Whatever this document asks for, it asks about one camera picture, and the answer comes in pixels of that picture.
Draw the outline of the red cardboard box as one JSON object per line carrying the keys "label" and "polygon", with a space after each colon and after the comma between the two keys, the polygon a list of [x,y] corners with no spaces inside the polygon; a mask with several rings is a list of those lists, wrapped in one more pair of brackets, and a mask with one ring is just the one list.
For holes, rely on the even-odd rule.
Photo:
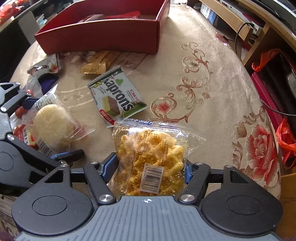
{"label": "red cardboard box", "polygon": [[[77,1],[52,18],[35,38],[47,54],[111,50],[156,54],[170,1]],[[140,11],[138,19],[79,23],[89,15]]]}

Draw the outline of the red snack packet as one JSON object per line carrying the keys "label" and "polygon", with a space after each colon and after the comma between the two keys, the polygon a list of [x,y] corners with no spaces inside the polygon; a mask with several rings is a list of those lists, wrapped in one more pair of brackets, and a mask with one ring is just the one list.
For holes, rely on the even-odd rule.
{"label": "red snack packet", "polygon": [[17,137],[20,141],[24,142],[25,144],[29,145],[33,149],[37,150],[38,146],[32,137],[30,131],[28,130],[27,126],[23,123],[22,117],[24,114],[28,112],[27,109],[24,107],[19,107],[15,111],[15,122],[13,123],[13,135]]}

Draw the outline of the beige floral tablecloth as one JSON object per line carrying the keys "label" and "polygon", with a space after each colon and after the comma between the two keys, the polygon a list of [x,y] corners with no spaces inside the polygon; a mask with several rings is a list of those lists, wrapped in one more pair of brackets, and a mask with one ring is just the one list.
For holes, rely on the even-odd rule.
{"label": "beige floral tablecloth", "polygon": [[206,141],[189,155],[191,162],[233,165],[280,197],[269,117],[243,64],[201,14],[172,6],[158,53],[123,52],[114,66],[121,66],[147,104],[135,119],[197,132]]}

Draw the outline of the yellow puffed snack bag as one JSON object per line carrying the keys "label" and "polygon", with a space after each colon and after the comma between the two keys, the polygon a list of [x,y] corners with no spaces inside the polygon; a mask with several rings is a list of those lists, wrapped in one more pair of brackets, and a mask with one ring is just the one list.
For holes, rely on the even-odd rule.
{"label": "yellow puffed snack bag", "polygon": [[112,133],[118,167],[109,187],[114,195],[178,195],[185,188],[186,158],[206,138],[171,123],[118,120]]}

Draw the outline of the gold foil snack packet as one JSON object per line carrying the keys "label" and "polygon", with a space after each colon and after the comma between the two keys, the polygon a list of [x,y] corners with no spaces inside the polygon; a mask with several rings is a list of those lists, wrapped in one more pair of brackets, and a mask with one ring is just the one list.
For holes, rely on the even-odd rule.
{"label": "gold foil snack packet", "polygon": [[81,67],[80,73],[101,75],[120,54],[121,51],[98,51]]}

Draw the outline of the wooden TV cabinet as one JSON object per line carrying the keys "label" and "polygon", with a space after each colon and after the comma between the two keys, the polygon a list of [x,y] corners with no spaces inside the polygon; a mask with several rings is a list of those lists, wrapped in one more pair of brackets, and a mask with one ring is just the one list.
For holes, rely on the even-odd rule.
{"label": "wooden TV cabinet", "polygon": [[[267,10],[253,1],[237,1],[243,8],[257,15],[263,20],[264,26],[256,38],[250,50],[246,53],[242,63],[247,71],[251,71],[251,65],[260,59],[260,55],[270,49],[281,49],[291,60],[295,60],[295,34],[274,17]],[[243,20],[236,16],[224,4],[219,1],[202,1],[222,18],[244,42],[251,37],[251,28],[243,27]]]}

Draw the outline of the round rice cake packet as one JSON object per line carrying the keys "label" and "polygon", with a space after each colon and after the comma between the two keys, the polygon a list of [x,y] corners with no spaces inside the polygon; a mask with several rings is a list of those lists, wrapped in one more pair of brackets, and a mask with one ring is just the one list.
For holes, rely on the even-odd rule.
{"label": "round rice cake packet", "polygon": [[69,151],[72,142],[95,131],[70,113],[59,99],[57,87],[55,85],[39,98],[22,117],[39,151],[46,156]]}

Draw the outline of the green Kaprons wafer packet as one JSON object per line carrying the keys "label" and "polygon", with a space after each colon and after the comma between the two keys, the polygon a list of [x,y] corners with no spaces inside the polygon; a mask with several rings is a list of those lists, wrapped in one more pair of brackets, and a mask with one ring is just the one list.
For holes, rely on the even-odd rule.
{"label": "green Kaprons wafer packet", "polygon": [[137,88],[120,66],[95,78],[88,88],[107,128],[112,128],[119,119],[147,109]]}

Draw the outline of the dark glass coffee table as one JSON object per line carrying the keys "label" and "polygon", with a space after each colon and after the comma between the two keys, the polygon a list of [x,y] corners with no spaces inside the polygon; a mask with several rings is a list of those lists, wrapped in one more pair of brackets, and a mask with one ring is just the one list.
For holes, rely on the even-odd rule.
{"label": "dark glass coffee table", "polygon": [[18,63],[36,40],[40,27],[33,11],[44,2],[35,2],[1,26],[1,82],[10,81]]}

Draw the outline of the orange red plastic bag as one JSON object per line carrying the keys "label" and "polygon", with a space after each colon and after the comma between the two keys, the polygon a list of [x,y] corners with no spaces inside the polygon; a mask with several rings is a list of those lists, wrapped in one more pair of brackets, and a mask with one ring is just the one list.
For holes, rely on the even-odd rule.
{"label": "orange red plastic bag", "polygon": [[286,169],[295,167],[295,61],[271,49],[252,63],[251,79],[276,132]]}

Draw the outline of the silver white pouch snack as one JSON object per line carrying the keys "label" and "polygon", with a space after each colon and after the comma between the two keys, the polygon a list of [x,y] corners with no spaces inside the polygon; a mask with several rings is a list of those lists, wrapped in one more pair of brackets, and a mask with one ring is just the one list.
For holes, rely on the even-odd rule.
{"label": "silver white pouch snack", "polygon": [[44,75],[47,73],[59,73],[62,70],[60,54],[48,55],[45,59],[32,65],[27,73],[29,75]]}

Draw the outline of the blue purple snack bag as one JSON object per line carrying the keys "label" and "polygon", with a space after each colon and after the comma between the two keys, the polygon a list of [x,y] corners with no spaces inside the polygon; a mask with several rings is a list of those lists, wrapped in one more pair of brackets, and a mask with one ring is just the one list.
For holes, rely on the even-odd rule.
{"label": "blue purple snack bag", "polygon": [[41,86],[42,93],[47,93],[51,89],[52,85],[58,80],[58,78],[58,76],[51,73],[47,73],[39,77],[38,82]]}

